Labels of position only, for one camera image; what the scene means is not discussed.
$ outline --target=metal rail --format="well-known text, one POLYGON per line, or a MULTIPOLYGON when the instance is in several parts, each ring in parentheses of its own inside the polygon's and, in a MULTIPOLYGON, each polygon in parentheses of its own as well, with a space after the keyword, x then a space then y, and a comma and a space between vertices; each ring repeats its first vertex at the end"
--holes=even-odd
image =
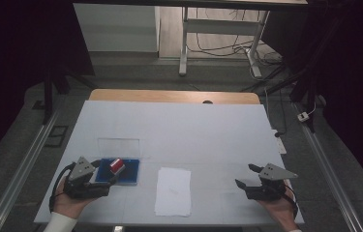
MULTIPOLYGON (((296 114, 301 113, 295 103, 292 104, 292 107, 296 114)), ((305 136, 314 152, 314 155, 317 158, 320 170, 322 171, 328 186, 331 188, 335 200, 338 202, 341 208, 341 212, 344 215, 345 221, 350 231, 363 232, 363 226, 359 220, 359 217, 350 203, 349 197, 342 188, 341 182, 339 181, 329 159, 323 151, 316 134, 311 133, 308 126, 305 124, 302 124, 302 130, 304 131, 305 136)))
POLYGON ((18 194, 20 193, 28 175, 30 174, 30 171, 36 162, 39 153, 45 145, 45 140, 47 139, 47 136, 49 135, 51 128, 60 113, 60 108, 63 105, 65 98, 66 97, 64 96, 57 98, 54 113, 49 118, 47 124, 42 125, 39 129, 39 132, 37 133, 33 143, 31 144, 29 150, 15 172, 15 175, 11 179, 0 199, 0 230, 3 227, 10 210, 15 204, 18 194))

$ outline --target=table leg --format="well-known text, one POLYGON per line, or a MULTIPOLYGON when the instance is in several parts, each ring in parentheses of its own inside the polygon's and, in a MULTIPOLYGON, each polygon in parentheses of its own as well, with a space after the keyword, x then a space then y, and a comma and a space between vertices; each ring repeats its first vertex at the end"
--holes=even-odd
POLYGON ((262 77, 260 70, 259 70, 259 66, 257 65, 257 60, 255 58, 255 54, 257 51, 257 45, 259 43, 260 36, 262 35, 263 28, 265 26, 266 18, 268 18, 268 14, 269 14, 269 12, 263 12, 263 15, 258 23, 257 32, 254 35, 254 40, 253 40, 253 44, 251 45, 251 49, 246 50, 248 60, 250 61, 251 70, 253 71, 255 78, 262 77))
POLYGON ((188 28, 188 8, 184 8, 184 19, 182 22, 182 45, 180 56, 180 75, 187 74, 187 28, 188 28))

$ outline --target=hand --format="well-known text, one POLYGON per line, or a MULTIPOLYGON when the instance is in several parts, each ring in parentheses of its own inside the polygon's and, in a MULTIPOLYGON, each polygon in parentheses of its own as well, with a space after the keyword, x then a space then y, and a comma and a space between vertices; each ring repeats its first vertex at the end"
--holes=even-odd
MULTIPOLYGON (((293 193, 286 187, 286 195, 293 199, 293 193)), ((258 201, 258 203, 265 208, 269 215, 276 220, 284 231, 291 231, 299 229, 295 224, 295 219, 293 218, 293 208, 292 205, 281 198, 276 201, 258 201)))
POLYGON ((63 192, 64 183, 66 182, 66 177, 64 177, 56 190, 56 197, 54 202, 54 212, 63 216, 67 216, 69 218, 77 219, 81 214, 82 210, 86 205, 90 202, 96 200, 93 199, 84 199, 77 200, 72 199, 69 195, 63 192))

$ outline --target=wooden edge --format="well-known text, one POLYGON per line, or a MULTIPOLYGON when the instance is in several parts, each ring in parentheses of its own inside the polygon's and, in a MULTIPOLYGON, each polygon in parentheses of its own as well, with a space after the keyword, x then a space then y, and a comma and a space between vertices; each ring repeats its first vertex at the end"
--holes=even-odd
POLYGON ((254 93, 96 89, 90 101, 260 104, 254 93))

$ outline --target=gray floor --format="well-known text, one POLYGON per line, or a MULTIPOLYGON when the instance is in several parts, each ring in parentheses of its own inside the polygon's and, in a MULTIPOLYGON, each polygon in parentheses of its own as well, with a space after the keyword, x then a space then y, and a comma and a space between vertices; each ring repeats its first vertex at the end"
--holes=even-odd
MULTIPOLYGON (((239 92, 255 83, 250 76, 248 62, 190 61, 187 76, 179 77, 177 61, 148 57, 94 56, 92 58, 96 76, 89 79, 101 88, 239 92)), ((261 70, 264 74, 268 74, 273 67, 263 67, 261 70)), ((283 73, 275 82, 264 84, 272 85, 286 76, 287 74, 283 73)), ((34 224, 33 219, 58 161, 63 155, 79 111, 91 93, 88 87, 75 79, 69 78, 69 82, 72 90, 66 96, 60 115, 55 122, 55 126, 66 129, 66 136, 63 139, 62 136, 57 136, 55 131, 54 136, 46 141, 46 146, 41 150, 2 231, 31 232, 44 229, 42 225, 34 224)), ((257 91, 262 91, 265 85, 257 88, 257 91)), ((290 86, 282 90, 282 101, 279 93, 268 96, 268 103, 266 98, 261 98, 261 101, 265 108, 268 105, 272 127, 278 131, 287 131, 281 136, 287 149, 283 160, 286 168, 300 177, 292 181, 300 212, 306 222, 300 226, 303 231, 349 231, 339 205, 332 196, 305 134, 301 130, 301 125, 296 119, 291 102, 287 100, 290 90, 290 86)), ((31 145, 44 116, 42 109, 33 107, 37 101, 43 100, 43 85, 30 88, 25 96, 25 105, 0 143, 0 197, 31 145)), ((323 105, 320 103, 315 111, 317 137, 363 223, 363 170, 336 133, 327 126, 321 116, 322 108, 323 105)), ((154 228, 149 229, 148 231, 157 231, 154 228)), ((127 230, 136 231, 134 228, 127 228, 127 230)), ((225 230, 234 231, 232 228, 225 228, 225 230)), ((280 231, 277 227, 243 228, 242 230, 280 231)), ((76 231, 112 231, 112 227, 79 224, 76 231)), ((202 231, 202 229, 190 228, 188 231, 202 231)))

